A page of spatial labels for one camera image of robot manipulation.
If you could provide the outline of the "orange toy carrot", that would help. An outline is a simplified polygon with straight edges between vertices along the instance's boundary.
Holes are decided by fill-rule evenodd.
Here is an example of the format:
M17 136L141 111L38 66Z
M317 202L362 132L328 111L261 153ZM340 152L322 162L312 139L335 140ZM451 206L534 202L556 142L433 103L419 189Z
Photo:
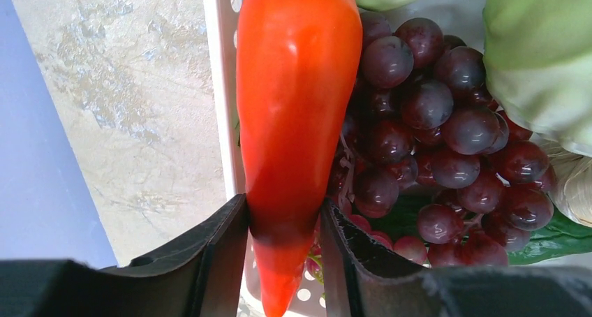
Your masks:
M237 111L267 316L282 316L313 244L362 47L355 0L244 0Z

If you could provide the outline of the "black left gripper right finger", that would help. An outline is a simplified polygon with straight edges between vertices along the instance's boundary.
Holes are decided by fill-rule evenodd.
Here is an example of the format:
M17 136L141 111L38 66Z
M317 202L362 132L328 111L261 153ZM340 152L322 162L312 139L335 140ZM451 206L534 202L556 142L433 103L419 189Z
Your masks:
M328 316L590 316L583 267L444 267L390 251L331 201L320 238Z

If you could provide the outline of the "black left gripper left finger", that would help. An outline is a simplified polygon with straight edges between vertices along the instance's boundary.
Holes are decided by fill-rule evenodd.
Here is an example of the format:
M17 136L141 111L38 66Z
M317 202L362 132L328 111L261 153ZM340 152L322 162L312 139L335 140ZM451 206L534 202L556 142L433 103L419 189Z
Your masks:
M235 316L246 254L246 198L125 267L1 262L2 316Z

